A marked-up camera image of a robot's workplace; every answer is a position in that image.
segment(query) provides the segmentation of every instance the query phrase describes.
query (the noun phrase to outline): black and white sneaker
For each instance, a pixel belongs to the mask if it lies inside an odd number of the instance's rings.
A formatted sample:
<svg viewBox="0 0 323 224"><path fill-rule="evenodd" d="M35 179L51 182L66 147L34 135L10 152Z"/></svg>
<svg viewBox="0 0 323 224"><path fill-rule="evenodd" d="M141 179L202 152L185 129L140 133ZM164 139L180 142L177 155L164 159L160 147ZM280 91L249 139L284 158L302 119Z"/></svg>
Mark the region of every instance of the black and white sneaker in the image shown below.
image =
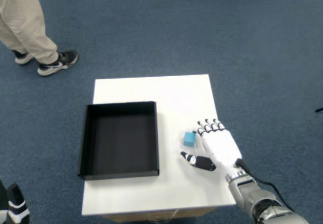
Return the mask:
<svg viewBox="0 0 323 224"><path fill-rule="evenodd" d="M77 58L76 51L60 52L59 58L52 64L39 64L37 72L41 76L51 75L61 69L68 69L76 62Z"/></svg>
<svg viewBox="0 0 323 224"><path fill-rule="evenodd" d="M30 53L21 54L16 50L13 50L12 52L16 55L15 62L17 64L24 65L33 59L33 56Z"/></svg>
<svg viewBox="0 0 323 224"><path fill-rule="evenodd" d="M10 185L7 192L9 209L6 224L29 224L30 212L18 185Z"/></svg>

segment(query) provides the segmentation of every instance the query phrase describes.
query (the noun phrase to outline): blue cube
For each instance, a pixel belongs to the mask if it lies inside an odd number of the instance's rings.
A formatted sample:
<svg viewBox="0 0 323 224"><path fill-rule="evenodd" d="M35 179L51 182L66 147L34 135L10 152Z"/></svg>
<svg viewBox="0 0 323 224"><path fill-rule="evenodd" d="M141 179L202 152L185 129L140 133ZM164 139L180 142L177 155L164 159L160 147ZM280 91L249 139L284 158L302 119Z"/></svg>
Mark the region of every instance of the blue cube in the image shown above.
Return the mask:
<svg viewBox="0 0 323 224"><path fill-rule="evenodd" d="M185 132L184 146L193 147L195 142L195 133Z"/></svg>

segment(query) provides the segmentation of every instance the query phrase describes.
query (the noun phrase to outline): white tabletop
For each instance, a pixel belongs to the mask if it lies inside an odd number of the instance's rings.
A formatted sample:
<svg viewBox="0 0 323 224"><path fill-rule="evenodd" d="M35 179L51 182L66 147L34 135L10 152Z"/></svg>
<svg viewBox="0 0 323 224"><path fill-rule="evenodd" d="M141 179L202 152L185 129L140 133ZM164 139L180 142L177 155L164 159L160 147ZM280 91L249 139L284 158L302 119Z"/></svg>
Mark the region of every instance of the white tabletop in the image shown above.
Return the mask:
<svg viewBox="0 0 323 224"><path fill-rule="evenodd" d="M103 215L233 205L228 184L217 170L190 166L184 149L203 155L198 144L183 147L185 132L198 120L216 117L208 75L95 81L94 104L156 101L160 175L85 181L83 215Z"/></svg>

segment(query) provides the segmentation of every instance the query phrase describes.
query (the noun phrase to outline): person's leg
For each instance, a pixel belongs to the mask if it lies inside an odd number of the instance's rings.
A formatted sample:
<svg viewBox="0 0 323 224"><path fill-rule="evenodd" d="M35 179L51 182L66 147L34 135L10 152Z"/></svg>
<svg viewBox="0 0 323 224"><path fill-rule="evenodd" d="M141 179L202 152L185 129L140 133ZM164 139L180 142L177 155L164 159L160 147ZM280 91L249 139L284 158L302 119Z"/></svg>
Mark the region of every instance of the person's leg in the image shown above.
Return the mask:
<svg viewBox="0 0 323 224"><path fill-rule="evenodd" d="M5 24L4 20L0 15L0 41L11 50L15 50L21 54L27 53L26 48L17 39L11 29Z"/></svg>
<svg viewBox="0 0 323 224"><path fill-rule="evenodd" d="M39 0L0 0L0 14L21 43L18 52L24 53L25 48L42 64L51 64L58 59L57 46L45 33L45 21Z"/></svg>
<svg viewBox="0 0 323 224"><path fill-rule="evenodd" d="M26 48L21 44L21 42L17 39L11 29L5 24L4 20L0 15L0 41L7 46L7 48L11 49L16 55L16 63L18 64L26 64L28 63L33 56L28 53Z"/></svg>

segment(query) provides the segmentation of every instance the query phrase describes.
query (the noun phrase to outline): open black box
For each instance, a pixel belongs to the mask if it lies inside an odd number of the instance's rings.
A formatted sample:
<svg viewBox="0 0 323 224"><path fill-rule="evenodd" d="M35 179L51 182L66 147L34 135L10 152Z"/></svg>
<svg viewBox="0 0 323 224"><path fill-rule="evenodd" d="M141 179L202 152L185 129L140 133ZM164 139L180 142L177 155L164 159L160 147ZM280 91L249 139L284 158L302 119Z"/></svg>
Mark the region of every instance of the open black box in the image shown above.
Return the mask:
<svg viewBox="0 0 323 224"><path fill-rule="evenodd" d="M156 102L86 107L79 177L102 180L158 175Z"/></svg>

